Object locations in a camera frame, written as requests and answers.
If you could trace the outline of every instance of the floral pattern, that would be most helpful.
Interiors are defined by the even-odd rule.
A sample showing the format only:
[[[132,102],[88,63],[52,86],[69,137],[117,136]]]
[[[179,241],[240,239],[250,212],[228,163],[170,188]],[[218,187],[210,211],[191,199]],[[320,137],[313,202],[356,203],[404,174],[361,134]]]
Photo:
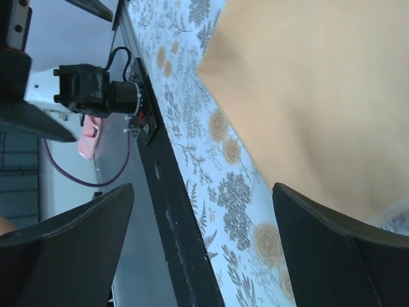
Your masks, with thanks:
[[[226,306],[294,306],[271,191],[196,75],[224,3],[133,0],[128,12]]]

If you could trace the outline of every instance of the black motor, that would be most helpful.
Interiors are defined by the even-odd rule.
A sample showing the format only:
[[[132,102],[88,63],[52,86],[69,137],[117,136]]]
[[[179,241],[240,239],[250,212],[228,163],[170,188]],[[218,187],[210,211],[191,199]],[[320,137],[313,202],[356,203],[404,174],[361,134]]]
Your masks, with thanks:
[[[111,113],[134,114],[138,89],[134,83],[109,80],[106,68],[90,64],[65,65],[55,69],[60,94],[54,96],[67,109],[107,118]]]

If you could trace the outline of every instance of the pink object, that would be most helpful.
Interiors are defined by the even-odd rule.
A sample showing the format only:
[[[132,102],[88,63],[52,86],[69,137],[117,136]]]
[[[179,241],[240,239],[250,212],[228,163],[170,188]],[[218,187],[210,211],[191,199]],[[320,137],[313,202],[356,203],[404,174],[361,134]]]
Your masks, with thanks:
[[[84,117],[84,127],[77,149],[79,154],[87,160],[94,158],[96,144],[101,134],[101,124],[100,118],[89,115]]]

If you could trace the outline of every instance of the black cable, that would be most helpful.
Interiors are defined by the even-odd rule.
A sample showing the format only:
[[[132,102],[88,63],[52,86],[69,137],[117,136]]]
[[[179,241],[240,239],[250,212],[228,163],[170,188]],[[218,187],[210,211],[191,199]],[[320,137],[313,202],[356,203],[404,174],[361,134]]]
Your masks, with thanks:
[[[112,62],[114,61],[115,55],[119,50],[125,50],[127,52],[127,54],[128,54],[128,61],[127,61],[127,64],[125,64],[125,68],[123,69],[123,73],[122,73],[123,81],[128,82],[127,77],[126,77],[125,74],[127,72],[129,64],[130,64],[130,62],[132,60],[132,55],[131,55],[130,50],[128,48],[126,48],[126,47],[117,47],[114,50],[112,50],[111,54],[109,55],[108,63],[107,63],[107,66],[105,67],[105,70],[110,69],[110,67],[112,65]]]
[[[68,179],[70,179],[71,181],[74,181],[74,182],[76,182],[76,183],[78,183],[78,184],[80,184],[80,185],[85,185],[86,187],[105,187],[105,186],[107,186],[107,185],[113,183],[113,182],[114,182],[116,179],[118,179],[118,177],[123,173],[123,171],[125,170],[125,168],[126,168],[126,166],[127,166],[127,164],[128,164],[128,161],[129,161],[129,155],[130,155],[130,133],[127,132],[127,142],[128,142],[128,143],[127,143],[127,146],[128,146],[128,147],[127,147],[127,156],[125,157],[125,161],[124,161],[124,163],[122,164],[122,167],[121,167],[120,170],[117,172],[117,174],[116,174],[115,176],[113,176],[110,180],[108,180],[108,181],[106,181],[106,182],[103,182],[103,183],[101,183],[101,184],[93,184],[93,183],[91,183],[91,182],[86,182],[86,181],[83,181],[83,180],[81,180],[81,179],[78,179],[77,177],[74,177],[73,175],[71,175],[71,174],[67,173],[65,170],[63,170],[63,169],[61,168],[61,166],[59,166],[59,165],[57,164],[57,162],[54,160],[54,158],[52,157],[52,154],[51,154],[49,145],[48,145],[48,143],[47,143],[47,140],[46,140],[46,139],[42,139],[42,142],[43,142],[43,146],[44,146],[44,149],[45,149],[45,153],[47,154],[48,160],[50,161],[51,165],[58,171],[58,173],[62,174],[65,178],[68,178]]]

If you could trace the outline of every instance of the gray floor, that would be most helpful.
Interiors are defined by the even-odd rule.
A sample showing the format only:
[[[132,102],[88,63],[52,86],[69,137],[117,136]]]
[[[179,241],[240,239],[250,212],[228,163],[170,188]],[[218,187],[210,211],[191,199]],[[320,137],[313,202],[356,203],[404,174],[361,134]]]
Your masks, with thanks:
[[[117,31],[114,48],[123,44]],[[125,52],[120,51],[111,68],[111,79],[121,81]],[[102,182],[111,179],[123,165],[127,154],[127,123],[123,115],[112,114],[104,120],[96,151],[96,166]],[[125,171],[102,191],[131,182],[135,202],[127,236],[114,279],[116,307],[177,306],[164,256],[162,242],[137,146],[131,140],[130,159]]]

